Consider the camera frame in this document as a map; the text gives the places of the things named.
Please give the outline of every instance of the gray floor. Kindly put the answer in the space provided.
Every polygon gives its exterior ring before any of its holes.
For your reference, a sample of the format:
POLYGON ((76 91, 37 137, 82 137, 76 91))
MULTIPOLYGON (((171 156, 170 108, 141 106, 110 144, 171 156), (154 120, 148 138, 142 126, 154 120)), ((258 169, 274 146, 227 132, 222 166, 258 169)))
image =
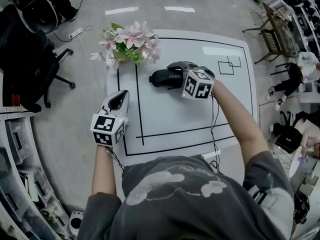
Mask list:
MULTIPOLYGON (((70 1, 78 7, 81 0, 70 1)), ((93 53, 99 49, 98 34, 101 29, 112 22, 127 25, 135 20, 148 21, 153 29, 197 31, 244 40, 249 45, 252 61, 257 61, 268 52, 262 37, 258 32, 242 33, 242 30, 253 26, 250 10, 255 7, 252 0, 84 0, 77 19, 61 25, 56 33, 67 40, 68 34, 76 29, 93 25, 92 30, 81 34, 87 53, 93 53), (195 13, 166 11, 164 6, 194 8, 195 13), (107 10, 128 7, 138 7, 138 10, 105 15, 107 10)), ((55 80, 49 92, 52 107, 43 108, 33 119, 33 127, 43 165, 62 203, 83 209, 91 193, 95 159, 96 145, 90 132, 90 122, 100 105, 93 80, 102 100, 105 95, 103 72, 106 69, 94 61, 92 80, 80 40, 75 38, 70 43, 62 43, 53 35, 50 37, 56 43, 57 53, 65 48, 74 50, 73 56, 67 56, 62 61, 58 74, 74 81, 76 89, 70 90, 68 85, 55 80)), ((268 87, 279 81, 280 77, 271 78, 269 73, 282 62, 283 59, 279 58, 275 63, 263 61, 254 65, 259 105, 266 102, 264 95, 268 87)), ((262 131, 267 139, 268 125, 280 120, 273 104, 267 110, 262 106, 260 108, 262 131)), ((300 109, 297 102, 288 102, 287 107, 297 111, 300 109)), ((244 166, 238 146, 222 151, 220 167, 224 174, 242 182, 244 166)), ((123 198, 119 168, 116 169, 116 181, 118 194, 123 198)))

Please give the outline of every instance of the person sitting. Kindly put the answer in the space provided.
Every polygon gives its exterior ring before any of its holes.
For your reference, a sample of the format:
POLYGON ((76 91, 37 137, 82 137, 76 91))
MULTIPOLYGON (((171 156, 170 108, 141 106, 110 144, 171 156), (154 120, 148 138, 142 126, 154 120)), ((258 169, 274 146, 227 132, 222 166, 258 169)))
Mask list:
POLYGON ((270 133, 279 136, 275 144, 289 154, 295 152, 299 146, 302 146, 301 157, 303 161, 306 161, 307 151, 312 147, 314 156, 316 158, 320 157, 320 128, 310 121, 313 121, 310 115, 312 114, 305 112, 298 114, 297 117, 300 116, 300 119, 298 118, 296 123, 293 123, 293 126, 275 123, 269 128, 270 133))
POLYGON ((297 64, 288 63, 288 73, 290 78, 282 81, 276 86, 271 86, 265 99, 268 101, 275 92, 284 91, 283 96, 275 104, 278 111, 289 95, 291 95, 301 83, 318 81, 320 78, 320 63, 312 52, 300 52, 297 64))

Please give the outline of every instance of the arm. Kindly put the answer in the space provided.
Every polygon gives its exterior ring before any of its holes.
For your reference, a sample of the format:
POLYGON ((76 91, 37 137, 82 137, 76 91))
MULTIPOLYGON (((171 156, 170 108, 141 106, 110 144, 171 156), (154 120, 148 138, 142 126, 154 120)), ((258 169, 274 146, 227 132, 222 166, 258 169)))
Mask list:
POLYGON ((92 179, 92 195, 98 192, 117 194, 112 153, 107 147, 101 145, 96 147, 92 179))
POLYGON ((212 94, 240 144, 244 165, 246 166, 258 153, 269 151, 265 138, 253 117, 223 83, 215 80, 212 94))

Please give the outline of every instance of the power strip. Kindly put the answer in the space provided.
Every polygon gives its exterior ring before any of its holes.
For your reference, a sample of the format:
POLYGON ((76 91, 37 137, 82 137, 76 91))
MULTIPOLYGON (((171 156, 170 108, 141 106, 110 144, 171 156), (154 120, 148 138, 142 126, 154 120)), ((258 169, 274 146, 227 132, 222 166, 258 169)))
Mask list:
POLYGON ((84 30, 80 27, 79 29, 77 29, 76 31, 72 32, 70 35, 69 35, 69 39, 73 39, 75 38, 77 35, 80 35, 84 30))

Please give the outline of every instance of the green leaf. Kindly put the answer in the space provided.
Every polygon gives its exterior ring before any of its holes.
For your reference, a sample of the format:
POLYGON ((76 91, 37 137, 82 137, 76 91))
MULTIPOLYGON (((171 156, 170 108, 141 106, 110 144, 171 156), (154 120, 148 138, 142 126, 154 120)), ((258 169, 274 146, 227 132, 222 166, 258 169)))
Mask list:
POLYGON ((116 23, 111 23, 111 27, 114 29, 114 30, 117 30, 117 29, 124 29, 122 26, 116 24, 116 23))

